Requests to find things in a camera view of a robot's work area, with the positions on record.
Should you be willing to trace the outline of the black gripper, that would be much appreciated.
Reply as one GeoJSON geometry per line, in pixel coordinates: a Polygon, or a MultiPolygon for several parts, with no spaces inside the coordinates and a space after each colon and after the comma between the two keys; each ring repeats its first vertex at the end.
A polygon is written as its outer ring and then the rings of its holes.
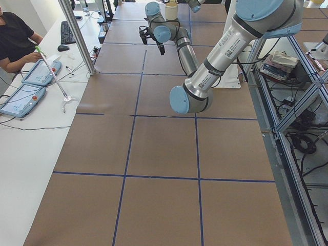
{"type": "MultiPolygon", "coordinates": [[[[154,40],[154,34],[153,34],[151,28],[149,28],[147,26],[139,26],[138,29],[139,29],[139,36],[144,45],[148,44],[148,39],[154,40]]],[[[164,55],[165,47],[164,47],[163,43],[156,41],[156,45],[160,51],[160,55],[164,55]]]]}

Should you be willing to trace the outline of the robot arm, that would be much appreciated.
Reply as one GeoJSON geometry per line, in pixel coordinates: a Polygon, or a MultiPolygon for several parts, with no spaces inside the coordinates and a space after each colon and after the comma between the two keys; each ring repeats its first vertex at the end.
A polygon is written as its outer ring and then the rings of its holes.
{"type": "Polygon", "coordinates": [[[213,100],[211,86],[252,40],[294,35],[302,17],[303,1],[237,1],[228,30],[182,86],[171,90],[171,108],[179,114],[206,110],[213,100]]]}
{"type": "Polygon", "coordinates": [[[147,25],[139,26],[139,36],[143,44],[146,45],[148,39],[154,40],[160,54],[164,55],[164,43],[168,41],[174,42],[182,70],[187,77],[192,77],[198,69],[199,63],[187,29],[181,25],[177,17],[170,18],[162,15],[160,4],[157,2],[147,3],[145,14],[147,25]]]}

